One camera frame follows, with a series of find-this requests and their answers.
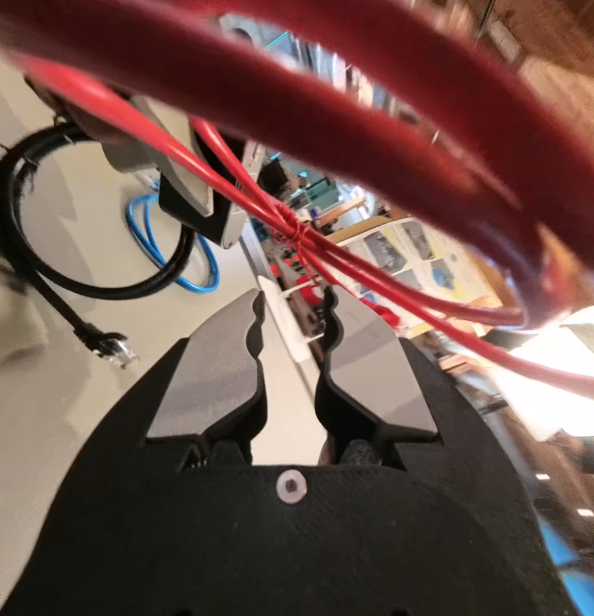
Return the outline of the instruction sheet on wooden board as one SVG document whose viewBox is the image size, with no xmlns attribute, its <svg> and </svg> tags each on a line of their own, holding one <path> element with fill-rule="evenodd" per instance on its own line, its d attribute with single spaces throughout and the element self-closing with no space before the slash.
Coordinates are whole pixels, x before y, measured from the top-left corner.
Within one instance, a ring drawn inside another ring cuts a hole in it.
<svg viewBox="0 0 594 616">
<path fill-rule="evenodd" d="M 377 216 L 327 238 L 429 296 L 489 309 L 502 306 L 467 250 L 413 217 Z"/>
</svg>

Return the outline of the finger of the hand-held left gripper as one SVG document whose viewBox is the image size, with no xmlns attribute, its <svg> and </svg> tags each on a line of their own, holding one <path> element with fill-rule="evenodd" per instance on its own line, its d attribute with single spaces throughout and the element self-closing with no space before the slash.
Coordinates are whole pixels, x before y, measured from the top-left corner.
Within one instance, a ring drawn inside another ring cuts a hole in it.
<svg viewBox="0 0 594 616">
<path fill-rule="evenodd" d="M 257 183 L 266 154 L 266 147 L 253 141 L 242 142 L 238 140 L 235 144 L 240 146 L 239 150 L 241 151 L 239 153 L 235 150 L 235 156 L 239 158 L 249 177 Z M 235 243 L 239 242 L 247 218 L 247 213 L 238 204 L 230 203 L 227 220 L 221 236 L 221 247 L 223 249 L 228 250 Z"/>
<path fill-rule="evenodd" d="M 133 96 L 133 107 L 164 132 L 176 139 L 189 153 L 206 162 L 196 142 L 195 131 L 185 112 L 178 111 L 147 96 Z M 172 159 L 153 147 L 140 146 L 146 157 L 168 179 L 180 196 L 202 216 L 208 217 L 214 212 L 213 189 L 197 175 L 178 165 Z"/>
</svg>

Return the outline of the white document stand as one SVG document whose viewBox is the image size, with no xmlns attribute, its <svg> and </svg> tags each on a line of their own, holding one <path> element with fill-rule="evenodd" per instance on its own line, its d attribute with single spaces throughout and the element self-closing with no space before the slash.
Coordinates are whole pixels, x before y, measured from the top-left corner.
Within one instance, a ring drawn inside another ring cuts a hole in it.
<svg viewBox="0 0 594 616">
<path fill-rule="evenodd" d="M 289 351 L 293 362 L 301 364 L 312 358 L 310 343 L 318 341 L 323 337 L 323 333 L 314 336 L 305 335 L 295 317 L 288 298 L 294 293 L 299 293 L 306 285 L 297 285 L 282 291 L 278 284 L 263 275 L 258 275 L 257 281 L 263 291 L 267 307 L 273 316 L 276 326 L 280 332 L 282 340 Z"/>
</svg>

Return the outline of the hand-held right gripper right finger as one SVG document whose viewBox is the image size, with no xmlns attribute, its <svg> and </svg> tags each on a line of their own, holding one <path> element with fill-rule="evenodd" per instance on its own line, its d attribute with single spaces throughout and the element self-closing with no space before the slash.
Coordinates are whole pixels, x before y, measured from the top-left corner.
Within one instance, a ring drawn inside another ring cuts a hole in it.
<svg viewBox="0 0 594 616">
<path fill-rule="evenodd" d="M 336 453 L 353 441 L 379 453 L 439 438 L 424 393 L 391 326 L 339 285 L 324 297 L 325 358 L 314 408 Z"/>
</svg>

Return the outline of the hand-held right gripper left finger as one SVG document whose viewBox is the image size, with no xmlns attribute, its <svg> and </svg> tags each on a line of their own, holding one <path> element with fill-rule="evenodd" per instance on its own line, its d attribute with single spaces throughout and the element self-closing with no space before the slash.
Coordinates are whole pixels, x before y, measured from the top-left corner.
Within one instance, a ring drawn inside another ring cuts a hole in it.
<svg viewBox="0 0 594 616">
<path fill-rule="evenodd" d="M 265 300 L 250 289 L 214 313 L 187 340 L 146 439 L 191 441 L 210 451 L 234 441 L 243 453 L 267 422 L 259 359 Z"/>
</svg>

